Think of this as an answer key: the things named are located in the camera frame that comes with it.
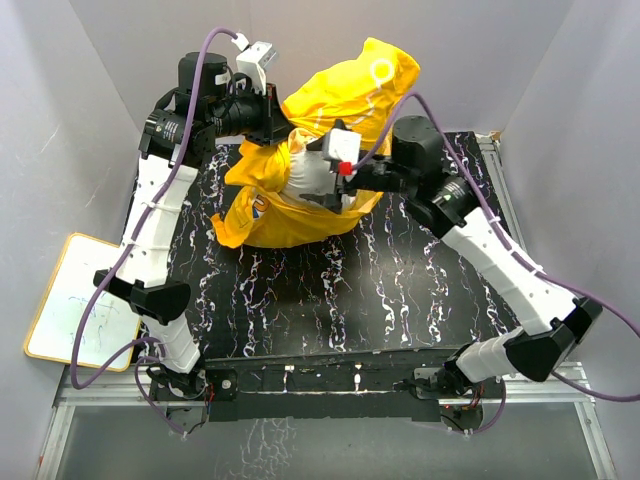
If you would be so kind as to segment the white pillow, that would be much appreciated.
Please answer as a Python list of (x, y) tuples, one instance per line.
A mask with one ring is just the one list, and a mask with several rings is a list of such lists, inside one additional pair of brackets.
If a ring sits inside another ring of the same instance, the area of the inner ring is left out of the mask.
[(334, 191), (336, 174), (330, 171), (330, 164), (319, 151), (307, 151), (290, 154), (290, 172), (280, 197), (287, 203), (311, 210), (322, 210), (316, 201), (306, 195), (324, 197)]

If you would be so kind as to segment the yellow Pikachu pillowcase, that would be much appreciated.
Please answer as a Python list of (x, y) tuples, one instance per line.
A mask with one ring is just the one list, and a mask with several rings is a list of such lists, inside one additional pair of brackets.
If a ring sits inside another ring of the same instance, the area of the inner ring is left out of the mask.
[(352, 144), (364, 151), (391, 152), (383, 128), (415, 85), (421, 67), (408, 53), (375, 38), (365, 40), (354, 59), (315, 73), (282, 104), (293, 130), (276, 146), (244, 141), (225, 183), (239, 191), (224, 215), (212, 217), (216, 240), (238, 248), (291, 248), (344, 234), (369, 214), (381, 195), (358, 190), (343, 196), (335, 210), (321, 205), (338, 178), (323, 154), (323, 140), (336, 121), (356, 133)]

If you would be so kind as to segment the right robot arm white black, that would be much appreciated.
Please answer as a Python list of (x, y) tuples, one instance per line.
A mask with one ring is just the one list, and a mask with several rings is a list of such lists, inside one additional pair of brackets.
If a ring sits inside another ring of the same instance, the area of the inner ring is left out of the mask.
[(542, 279), (528, 269), (525, 251), (499, 220), (483, 211), (479, 194), (461, 173), (444, 164), (444, 136), (424, 116), (404, 116), (391, 129), (391, 152), (366, 152), (343, 121), (306, 146), (328, 162), (334, 190), (308, 200), (338, 212), (342, 199), (359, 190), (399, 193), (406, 211), (449, 248), (464, 257), (506, 301), (519, 322), (507, 334), (468, 343), (435, 373), (411, 381), (419, 391), (471, 395), (491, 377), (519, 373), (543, 382), (554, 372), (601, 314), (601, 306)]

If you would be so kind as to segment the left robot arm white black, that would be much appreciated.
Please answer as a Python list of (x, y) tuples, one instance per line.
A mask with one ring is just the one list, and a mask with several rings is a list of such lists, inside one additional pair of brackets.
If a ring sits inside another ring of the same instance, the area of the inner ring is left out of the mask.
[(242, 135), (258, 146), (285, 140), (285, 118), (274, 84), (266, 79), (276, 51), (256, 42), (229, 68), (225, 56), (186, 54), (178, 85), (147, 117), (139, 144), (138, 185), (121, 244), (122, 257), (98, 270), (93, 283), (141, 317), (159, 357), (155, 382), (186, 399), (199, 397), (207, 376), (186, 319), (191, 288), (168, 274), (174, 231), (191, 185), (221, 137)]

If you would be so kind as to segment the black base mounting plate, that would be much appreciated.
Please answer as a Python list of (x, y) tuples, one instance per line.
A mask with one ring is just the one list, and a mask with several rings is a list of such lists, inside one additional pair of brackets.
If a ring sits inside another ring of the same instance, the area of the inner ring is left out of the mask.
[(151, 397), (200, 402), (209, 422), (259, 418), (446, 420), (474, 430), (491, 401), (504, 404), (496, 379), (465, 384), (446, 372), (450, 349), (417, 348), (294, 356), (218, 358), (179, 374), (150, 365)]

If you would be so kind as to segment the small whiteboard wooden frame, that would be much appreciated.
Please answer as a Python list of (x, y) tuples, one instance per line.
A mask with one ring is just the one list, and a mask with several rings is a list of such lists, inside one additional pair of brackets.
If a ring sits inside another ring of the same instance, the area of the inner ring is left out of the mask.
[[(71, 361), (81, 316), (96, 290), (94, 274), (112, 266), (118, 257), (119, 248), (114, 244), (81, 233), (68, 237), (25, 340), (27, 356), (65, 364)], [(139, 328), (140, 317), (126, 302), (101, 293), (83, 330), (78, 364), (100, 367), (134, 340)]]

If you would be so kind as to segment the aluminium extrusion frame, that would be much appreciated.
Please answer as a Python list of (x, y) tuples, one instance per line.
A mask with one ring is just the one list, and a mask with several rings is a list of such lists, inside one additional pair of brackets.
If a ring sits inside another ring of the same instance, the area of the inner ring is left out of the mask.
[[(84, 390), (73, 389), (70, 377), (65, 375), (56, 394), (54, 413), (40, 457), (40, 465), (36, 472), (37, 478), (54, 479), (57, 477), (69, 442), (73, 420), (82, 408), (141, 407), (145, 400), (151, 399), (166, 419), (178, 420), (189, 414), (199, 413), (201, 417), (196, 423), (197, 426), (202, 427), (209, 422), (203, 417), (204, 406), (200, 402), (180, 400), (173, 403), (152, 399), (151, 378), (146, 372), (150, 365), (150, 363), (144, 363), (139, 367), (133, 366), (122, 374), (106, 373)], [(495, 379), (504, 385), (506, 401), (504, 404), (491, 401), (485, 407), (497, 404), (496, 412), (498, 414), (501, 414), (509, 403), (573, 404), (597, 477), (600, 479), (615, 478), (615, 468), (595, 414), (595, 397), (588, 391), (589, 383), (581, 363), (564, 362), (560, 365), (557, 374), (543, 383), (534, 382), (519, 373)], [(474, 434), (487, 430), (497, 420), (496, 417), (491, 419), (484, 417), (481, 426), (474, 430), (459, 430), (446, 420), (414, 422), (422, 427), (442, 428), (448, 434), (460, 433), (465, 438), (470, 438)]]

